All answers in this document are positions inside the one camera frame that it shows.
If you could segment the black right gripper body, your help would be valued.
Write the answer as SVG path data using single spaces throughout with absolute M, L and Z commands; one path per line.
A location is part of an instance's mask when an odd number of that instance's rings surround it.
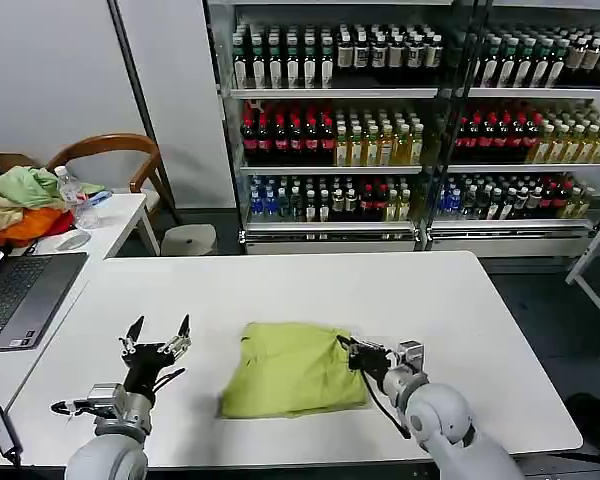
M 397 361 L 398 354 L 391 349 L 362 349 L 359 352 L 359 369 L 377 383 L 384 381 Z

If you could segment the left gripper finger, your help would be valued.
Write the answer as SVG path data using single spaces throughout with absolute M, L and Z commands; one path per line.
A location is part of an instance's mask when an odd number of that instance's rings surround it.
M 119 338 L 119 341 L 121 342 L 122 346 L 122 355 L 131 355 L 136 351 L 136 342 L 142 330 L 143 323 L 144 316 L 141 315 L 134 323 L 132 323 L 129 326 L 126 334 L 123 337 Z
M 185 315 L 178 333 L 162 347 L 165 355 L 171 355 L 173 358 L 180 358 L 191 345 L 190 338 L 190 316 Z

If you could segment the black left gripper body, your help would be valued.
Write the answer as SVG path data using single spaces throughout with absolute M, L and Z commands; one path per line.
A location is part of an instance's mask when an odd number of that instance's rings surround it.
M 124 355 L 128 368 L 124 379 L 127 393 L 153 396 L 159 373 L 175 363 L 175 356 L 165 352 L 163 343 L 139 344 L 133 353 Z

